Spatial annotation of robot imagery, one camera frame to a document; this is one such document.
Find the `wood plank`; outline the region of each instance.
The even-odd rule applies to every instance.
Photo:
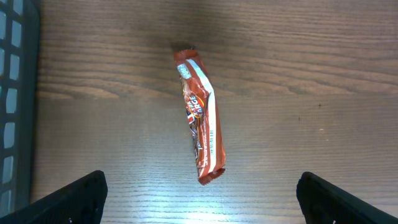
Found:
[[[41,14],[40,97],[178,96],[171,40],[198,47],[218,95],[398,93],[395,0],[43,0]]]
[[[218,98],[226,172],[197,181],[183,100],[39,100],[32,201],[103,170],[103,223],[304,223],[312,171],[398,216],[398,96]]]

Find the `white label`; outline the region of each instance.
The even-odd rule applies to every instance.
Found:
[[[189,79],[191,78],[191,73],[189,72],[189,69],[187,68],[187,66],[185,64],[181,64],[179,66],[177,66],[178,71],[181,74],[181,77],[184,79]]]

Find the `brown candy wrapper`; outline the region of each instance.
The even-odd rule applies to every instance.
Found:
[[[207,184],[220,176],[225,165],[225,152],[214,89],[198,52],[194,49],[174,52],[180,72],[182,90],[192,131],[198,180]]]

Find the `wooden surface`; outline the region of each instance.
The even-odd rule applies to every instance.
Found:
[[[32,201],[101,169],[103,223],[304,223],[312,171],[398,217],[398,2],[42,0]],[[170,41],[195,44],[226,172],[196,180]]]

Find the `black object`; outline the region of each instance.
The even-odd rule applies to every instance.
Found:
[[[94,171],[32,205],[0,218],[15,224],[99,224],[108,187],[102,171]]]
[[[341,190],[311,172],[297,184],[297,199],[307,224],[395,224],[398,219]]]
[[[29,204],[39,12],[0,0],[0,217]]]

